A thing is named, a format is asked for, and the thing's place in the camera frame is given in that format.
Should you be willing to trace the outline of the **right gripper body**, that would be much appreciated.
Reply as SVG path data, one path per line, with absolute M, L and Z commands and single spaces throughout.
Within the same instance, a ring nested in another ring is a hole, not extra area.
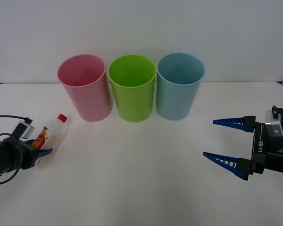
M 256 123 L 251 154 L 251 172 L 264 170 L 283 173 L 283 137 L 271 137 L 266 125 Z

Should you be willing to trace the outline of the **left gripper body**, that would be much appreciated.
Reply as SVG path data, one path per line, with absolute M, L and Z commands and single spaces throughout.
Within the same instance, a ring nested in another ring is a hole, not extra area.
M 12 170 L 16 170 L 20 163 L 20 158 L 22 157 L 22 162 L 20 164 L 20 169 L 26 170 L 32 168 L 34 165 L 31 165 L 31 151 L 35 148 L 31 146 L 24 146 L 23 141 L 19 141 L 21 146 L 16 146 L 13 153 L 13 165 Z

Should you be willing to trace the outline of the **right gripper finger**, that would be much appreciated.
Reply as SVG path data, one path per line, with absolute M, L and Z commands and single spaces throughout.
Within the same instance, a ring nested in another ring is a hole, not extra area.
M 213 120 L 213 124 L 253 133 L 256 126 L 256 116 L 218 119 Z
M 235 176 L 242 180 L 248 180 L 249 175 L 253 174 L 251 171 L 251 160 L 244 158 L 235 158 L 230 156 L 218 155 L 208 152 L 203 152 L 203 156 L 230 171 Z

